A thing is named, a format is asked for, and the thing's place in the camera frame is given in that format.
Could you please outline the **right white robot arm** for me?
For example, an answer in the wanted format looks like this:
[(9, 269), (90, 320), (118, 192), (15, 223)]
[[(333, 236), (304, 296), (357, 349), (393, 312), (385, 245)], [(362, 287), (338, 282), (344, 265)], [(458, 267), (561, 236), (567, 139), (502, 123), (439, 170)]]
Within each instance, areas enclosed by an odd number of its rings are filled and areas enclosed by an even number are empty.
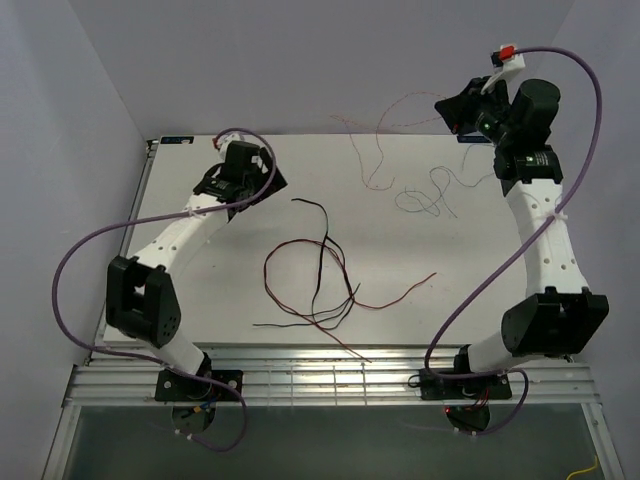
[(436, 103), (455, 134), (477, 132), (494, 146), (493, 168), (517, 225), (525, 297), (502, 316), (498, 331), (460, 349), (451, 382), (464, 397), (536, 357), (581, 352), (609, 313), (605, 295), (591, 291), (569, 238), (560, 161), (548, 144), (561, 94), (546, 80), (524, 81), (510, 96), (503, 80), (472, 79), (462, 92)]

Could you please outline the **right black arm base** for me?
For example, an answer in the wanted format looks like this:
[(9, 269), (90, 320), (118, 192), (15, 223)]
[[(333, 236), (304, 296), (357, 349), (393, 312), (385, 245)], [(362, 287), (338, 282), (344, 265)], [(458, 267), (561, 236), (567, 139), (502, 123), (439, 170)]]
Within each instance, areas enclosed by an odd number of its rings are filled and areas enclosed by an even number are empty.
[(489, 427), (490, 400), (510, 400), (508, 377), (489, 376), (469, 380), (446, 380), (420, 369), (409, 377), (407, 385), (417, 389), (424, 401), (443, 401), (450, 424), (466, 434), (480, 434)]

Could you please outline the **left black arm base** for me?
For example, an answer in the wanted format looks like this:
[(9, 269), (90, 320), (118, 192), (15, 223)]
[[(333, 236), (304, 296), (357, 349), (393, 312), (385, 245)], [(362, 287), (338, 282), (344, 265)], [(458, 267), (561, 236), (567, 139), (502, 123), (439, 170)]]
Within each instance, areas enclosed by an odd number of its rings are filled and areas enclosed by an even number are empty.
[(172, 422), (176, 429), (187, 434), (205, 432), (214, 421), (219, 403), (238, 401), (226, 389), (194, 381), (169, 370), (158, 374), (153, 399), (173, 404)]

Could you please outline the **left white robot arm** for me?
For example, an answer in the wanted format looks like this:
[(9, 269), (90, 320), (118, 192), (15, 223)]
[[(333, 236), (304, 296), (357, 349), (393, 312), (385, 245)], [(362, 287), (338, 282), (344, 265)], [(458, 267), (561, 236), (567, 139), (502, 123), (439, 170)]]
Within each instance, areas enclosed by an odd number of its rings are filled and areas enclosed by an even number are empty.
[(173, 280), (235, 215), (287, 185), (269, 150), (239, 136), (221, 147), (220, 158), (193, 188), (183, 217), (132, 257), (115, 257), (107, 269), (107, 325), (181, 370), (177, 386), (194, 400), (210, 392), (212, 376), (205, 369), (205, 353), (180, 328)]

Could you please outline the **right blue corner label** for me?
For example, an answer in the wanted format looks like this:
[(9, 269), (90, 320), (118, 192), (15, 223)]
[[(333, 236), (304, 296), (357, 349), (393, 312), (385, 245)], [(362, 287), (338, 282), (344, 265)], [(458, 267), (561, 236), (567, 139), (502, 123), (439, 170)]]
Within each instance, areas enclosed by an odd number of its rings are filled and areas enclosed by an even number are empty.
[(490, 140), (480, 135), (461, 135), (456, 137), (461, 144), (488, 144)]

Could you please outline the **blue corner label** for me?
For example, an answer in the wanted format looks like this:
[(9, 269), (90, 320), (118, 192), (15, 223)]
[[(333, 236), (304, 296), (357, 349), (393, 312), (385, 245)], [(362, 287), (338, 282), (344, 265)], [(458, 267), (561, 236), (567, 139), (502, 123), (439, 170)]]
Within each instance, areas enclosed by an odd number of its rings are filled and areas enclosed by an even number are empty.
[(488, 144), (490, 140), (480, 135), (461, 135), (456, 137), (461, 144)]
[(193, 142), (193, 136), (163, 136), (160, 139), (162, 145), (190, 145)]

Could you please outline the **left blue corner label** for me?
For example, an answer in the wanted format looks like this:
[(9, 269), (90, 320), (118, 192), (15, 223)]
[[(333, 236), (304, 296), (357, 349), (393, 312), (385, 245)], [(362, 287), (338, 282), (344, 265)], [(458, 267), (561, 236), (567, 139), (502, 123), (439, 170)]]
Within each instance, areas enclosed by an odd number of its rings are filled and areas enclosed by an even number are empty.
[(160, 139), (162, 145), (190, 145), (193, 142), (193, 136), (163, 136)]

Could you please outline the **aluminium rail frame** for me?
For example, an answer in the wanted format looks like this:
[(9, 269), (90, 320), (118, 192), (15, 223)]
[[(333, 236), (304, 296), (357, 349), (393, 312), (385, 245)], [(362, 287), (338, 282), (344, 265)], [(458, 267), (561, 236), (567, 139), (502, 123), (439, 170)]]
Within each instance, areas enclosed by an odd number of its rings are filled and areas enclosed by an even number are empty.
[[(149, 140), (147, 146), (147, 159), (141, 181), (136, 191), (133, 216), (156, 214), (173, 209), (178, 204), (179, 192), (176, 189), (186, 189), (189, 180), (195, 180), (195, 170), (203, 170), (208, 163), (214, 163), (211, 158), (215, 154), (212, 146), (213, 135), (199, 135), (193, 137), (192, 143), (180, 140), (177, 144), (164, 143), (165, 138)], [(232, 283), (244, 285), (248, 282), (247, 289), (251, 295), (259, 298), (255, 305), (248, 303), (241, 305), (237, 315), (242, 322), (238, 326), (223, 325), (221, 327), (210, 326), (205, 317), (200, 315), (202, 308), (197, 304), (198, 314), (195, 320), (189, 320), (187, 331), (194, 334), (202, 341), (207, 353), (220, 368), (233, 368), (234, 362), (238, 363), (238, 369), (244, 370), (246, 381), (245, 398), (249, 408), (268, 409), (269, 412), (276, 409), (310, 409), (312, 407), (329, 407), (334, 409), (372, 409), (386, 407), (417, 407), (423, 404), (423, 413), (426, 406), (444, 406), (444, 400), (421, 401), (419, 394), (407, 385), (407, 379), (411, 371), (423, 368), (421, 358), (424, 350), (422, 345), (412, 335), (417, 333), (427, 335), (439, 328), (438, 319), (444, 322), (440, 314), (448, 314), (443, 308), (453, 307), (453, 300), (462, 295), (462, 287), (469, 287), (471, 276), (466, 278), (467, 270), (463, 268), (463, 253), (465, 248), (477, 248), (481, 255), (478, 268), (487, 267), (490, 260), (496, 260), (499, 247), (513, 247), (516, 234), (506, 222), (506, 206), (498, 205), (499, 193), (482, 190), (477, 193), (479, 199), (486, 201), (486, 207), (496, 211), (487, 213), (487, 222), (484, 230), (486, 235), (474, 233), (480, 229), (480, 220), (474, 219), (477, 215), (477, 205), (474, 200), (455, 200), (451, 194), (451, 207), (458, 208), (462, 220), (432, 220), (414, 225), (409, 213), (397, 210), (391, 203), (391, 190), (387, 193), (372, 193), (360, 184), (360, 180), (354, 180), (354, 169), (357, 169), (356, 150), (363, 150), (363, 162), (373, 162), (374, 156), (382, 155), (377, 148), (373, 134), (356, 134), (355, 139), (347, 134), (332, 135), (271, 135), (268, 140), (277, 150), (278, 161), (282, 162), (285, 177), (289, 181), (291, 196), (317, 197), (329, 210), (329, 207), (341, 207), (341, 202), (347, 206), (353, 206), (353, 215), (362, 216), (358, 225), (363, 229), (380, 227), (379, 239), (381, 242), (391, 242), (398, 235), (394, 229), (406, 228), (406, 237), (400, 247), (390, 245), (389, 252), (384, 251), (382, 258), (375, 255), (376, 245), (379, 243), (367, 243), (366, 249), (351, 257), (354, 261), (354, 271), (368, 274), (373, 272), (371, 288), (373, 293), (383, 293), (384, 286), (396, 288), (409, 280), (417, 280), (417, 275), (423, 273), (414, 265), (409, 254), (424, 254), (421, 260), (432, 261), (425, 269), (426, 273), (437, 270), (438, 284), (434, 284), (433, 294), (424, 294), (426, 298), (416, 299), (411, 297), (408, 306), (401, 306), (400, 319), (406, 315), (406, 327), (398, 327), (399, 330), (391, 330), (383, 324), (387, 314), (383, 317), (375, 317), (371, 327), (363, 326), (365, 317), (358, 313), (355, 315), (354, 326), (348, 325), (344, 338), (351, 338), (352, 333), (359, 333), (359, 328), (365, 329), (362, 339), (356, 339), (352, 345), (357, 353), (371, 360), (358, 360), (352, 354), (344, 351), (330, 340), (318, 340), (311, 338), (310, 333), (290, 332), (290, 337), (285, 340), (273, 337), (275, 333), (251, 333), (249, 326), (249, 313), (255, 313), (255, 309), (249, 307), (264, 307), (270, 305), (266, 300), (260, 279), (256, 275), (258, 267), (261, 270), (261, 261), (267, 254), (267, 246), (254, 243), (247, 244), (247, 252), (253, 257), (240, 258), (248, 268)], [(470, 151), (477, 155), (480, 165), (470, 165), (476, 157), (464, 153), (468, 147), (463, 143), (457, 143), (452, 137), (444, 135), (396, 135), (384, 134), (380, 140), (381, 148), (386, 152), (386, 163), (392, 164), (391, 176), (396, 175), (396, 183), (417, 186), (418, 175), (428, 176), (431, 168), (445, 166), (455, 170), (460, 176), (478, 174), (481, 167), (486, 167), (487, 152), (480, 150), (477, 144)], [(339, 170), (345, 169), (345, 178), (341, 178), (339, 184), (342, 187), (331, 187), (330, 192), (322, 191), (315, 184), (313, 176), (320, 176), (316, 167), (325, 167), (331, 172), (330, 176), (340, 176)], [(223, 297), (220, 305), (224, 306), (223, 313), (231, 312), (230, 308), (236, 297), (238, 302), (249, 302), (247, 295), (239, 292), (231, 292), (235, 296)], [(530, 388), (526, 403), (523, 404), (521, 413), (516, 417), (515, 426), (524, 426), (525, 406), (578, 406), (579, 413), (583, 415), (583, 421), (589, 433), (592, 446), (589, 447), (599, 457), (599, 468), (603, 479), (631, 479), (626, 476), (620, 464), (613, 440), (608, 430), (601, 396), (595, 380), (586, 363), (569, 362), (561, 360), (534, 361), (525, 365), (529, 375)], [(70, 387), (65, 394), (64, 408), (75, 409), (78, 421), (81, 409), (116, 408), (116, 407), (146, 407), (160, 408), (166, 404), (152, 400), (158, 367), (140, 359), (127, 359), (104, 355), (91, 354), (86, 366), (77, 367), (71, 377)]]

